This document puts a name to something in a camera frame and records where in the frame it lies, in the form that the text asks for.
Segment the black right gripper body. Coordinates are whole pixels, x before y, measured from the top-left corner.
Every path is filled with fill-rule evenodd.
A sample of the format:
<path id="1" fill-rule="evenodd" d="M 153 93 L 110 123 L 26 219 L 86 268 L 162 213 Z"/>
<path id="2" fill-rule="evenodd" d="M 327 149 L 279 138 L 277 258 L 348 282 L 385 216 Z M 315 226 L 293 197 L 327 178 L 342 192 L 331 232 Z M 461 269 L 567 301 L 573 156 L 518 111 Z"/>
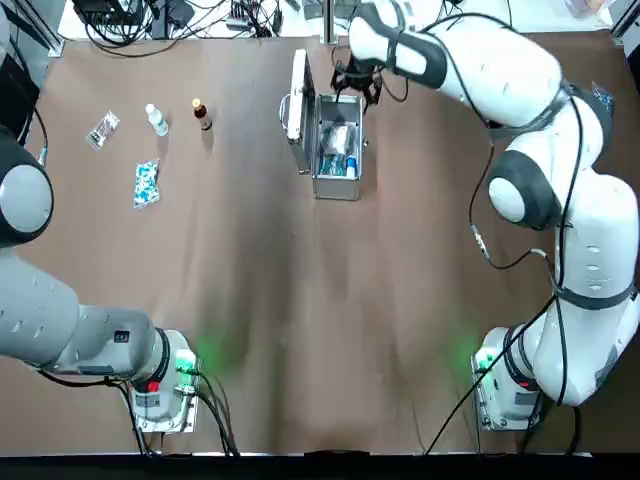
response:
<path id="1" fill-rule="evenodd" d="M 351 79 L 351 88 L 364 88 L 364 81 L 371 75 L 380 75 L 376 65 L 368 60 L 358 60 L 354 55 L 349 57 L 349 60 L 343 64 L 349 72 Z"/>

